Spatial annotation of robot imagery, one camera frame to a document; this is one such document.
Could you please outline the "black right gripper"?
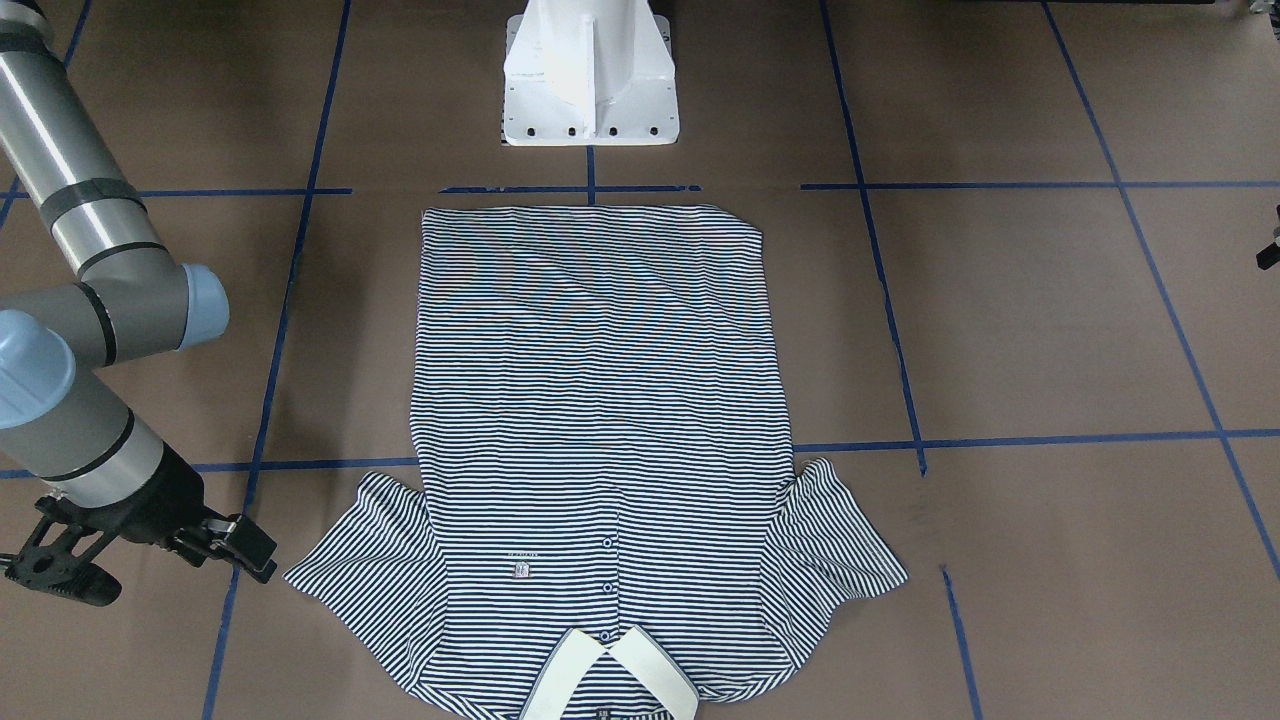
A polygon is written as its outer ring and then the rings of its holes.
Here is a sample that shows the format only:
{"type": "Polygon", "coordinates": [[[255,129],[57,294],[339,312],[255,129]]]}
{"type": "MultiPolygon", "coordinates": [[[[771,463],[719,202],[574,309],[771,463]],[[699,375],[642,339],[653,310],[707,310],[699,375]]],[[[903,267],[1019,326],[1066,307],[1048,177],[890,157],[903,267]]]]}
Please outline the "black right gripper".
{"type": "Polygon", "coordinates": [[[17,553],[3,555],[3,577],[28,591],[105,607],[120,582],[96,564],[116,539],[152,544],[201,568],[206,555],[195,546],[206,518],[202,477],[165,447],[152,477],[131,497],[84,509],[68,497],[40,498],[35,529],[17,553]]]}

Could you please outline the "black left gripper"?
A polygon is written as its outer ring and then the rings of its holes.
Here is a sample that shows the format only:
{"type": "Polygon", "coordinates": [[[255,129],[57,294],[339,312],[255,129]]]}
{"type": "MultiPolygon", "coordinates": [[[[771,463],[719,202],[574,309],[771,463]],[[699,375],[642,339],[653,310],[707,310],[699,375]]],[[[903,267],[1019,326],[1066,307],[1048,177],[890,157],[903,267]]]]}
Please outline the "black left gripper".
{"type": "Polygon", "coordinates": [[[1276,224],[1276,227],[1272,231],[1271,241],[1256,254],[1256,266],[1260,270],[1266,272],[1277,266],[1279,263],[1280,263],[1280,227],[1279,224],[1276,224]]]}

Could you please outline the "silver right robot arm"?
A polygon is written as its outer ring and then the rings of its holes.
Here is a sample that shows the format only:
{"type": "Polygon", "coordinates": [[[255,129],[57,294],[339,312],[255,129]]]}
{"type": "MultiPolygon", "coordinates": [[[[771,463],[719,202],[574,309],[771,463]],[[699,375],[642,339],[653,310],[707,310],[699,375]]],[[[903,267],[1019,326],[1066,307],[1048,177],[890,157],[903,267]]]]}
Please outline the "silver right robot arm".
{"type": "Polygon", "coordinates": [[[74,281],[3,299],[3,452],[49,495],[4,577],[104,607],[114,541],[193,566],[221,557],[200,474],[99,369],[219,338],[229,306],[206,266],[177,263],[73,90],[35,1],[3,4],[3,151],[74,281]]]}

